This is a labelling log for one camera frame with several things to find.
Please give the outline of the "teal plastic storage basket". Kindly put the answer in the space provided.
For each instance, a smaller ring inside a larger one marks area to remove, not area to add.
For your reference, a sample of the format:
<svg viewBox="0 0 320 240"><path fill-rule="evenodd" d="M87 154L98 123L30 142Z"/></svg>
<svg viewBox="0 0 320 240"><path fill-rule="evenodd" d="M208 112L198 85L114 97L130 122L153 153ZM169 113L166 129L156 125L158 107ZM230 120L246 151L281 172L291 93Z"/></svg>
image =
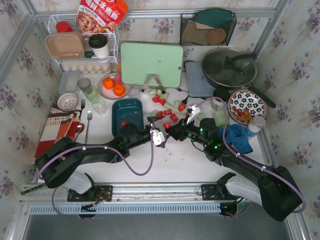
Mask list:
<svg viewBox="0 0 320 240"><path fill-rule="evenodd" d="M133 123L138 130L144 128L142 102L137 98L116 100L111 108L111 133L115 137L122 129L122 123Z"/></svg>

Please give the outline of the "clear glass tumbler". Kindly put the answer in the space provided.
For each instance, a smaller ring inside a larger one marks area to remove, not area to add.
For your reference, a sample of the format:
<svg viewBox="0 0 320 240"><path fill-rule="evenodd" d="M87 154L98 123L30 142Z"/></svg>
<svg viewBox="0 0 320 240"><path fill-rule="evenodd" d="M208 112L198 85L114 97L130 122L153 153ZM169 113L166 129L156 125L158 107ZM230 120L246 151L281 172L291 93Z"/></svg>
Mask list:
<svg viewBox="0 0 320 240"><path fill-rule="evenodd" d="M99 115L103 115L107 112L107 104L103 99L100 99L96 103L91 104L95 112Z"/></svg>

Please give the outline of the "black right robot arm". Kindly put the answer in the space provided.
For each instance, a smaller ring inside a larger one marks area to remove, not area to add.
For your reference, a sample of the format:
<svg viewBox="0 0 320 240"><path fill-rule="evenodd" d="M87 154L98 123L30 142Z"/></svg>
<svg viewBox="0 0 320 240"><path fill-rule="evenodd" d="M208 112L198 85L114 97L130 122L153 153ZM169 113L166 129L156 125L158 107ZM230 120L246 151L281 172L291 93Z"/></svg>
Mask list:
<svg viewBox="0 0 320 240"><path fill-rule="evenodd" d="M165 131L176 141L189 138L201 144L209 161L234 171L228 179L221 177L223 193L261 205L278 222L306 209L306 200L285 167L266 166L236 152L223 140L223 131L213 118L202 119L199 126L181 119Z"/></svg>

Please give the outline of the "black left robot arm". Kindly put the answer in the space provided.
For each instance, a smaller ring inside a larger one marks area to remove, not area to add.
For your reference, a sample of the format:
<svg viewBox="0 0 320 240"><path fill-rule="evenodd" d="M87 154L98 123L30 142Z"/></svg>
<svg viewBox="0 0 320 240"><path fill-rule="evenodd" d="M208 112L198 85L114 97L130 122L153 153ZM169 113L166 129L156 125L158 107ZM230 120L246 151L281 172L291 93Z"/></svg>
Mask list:
<svg viewBox="0 0 320 240"><path fill-rule="evenodd" d="M146 143L164 148L166 134L156 127L155 122L163 116L148 116L149 124L138 130L131 122L123 125L113 140L103 144L81 144L66 136L49 147L35 159L38 177L45 181L48 188L57 188L69 180L78 166L91 163L115 164L124 161L130 170L132 167L126 158L130 150Z"/></svg>

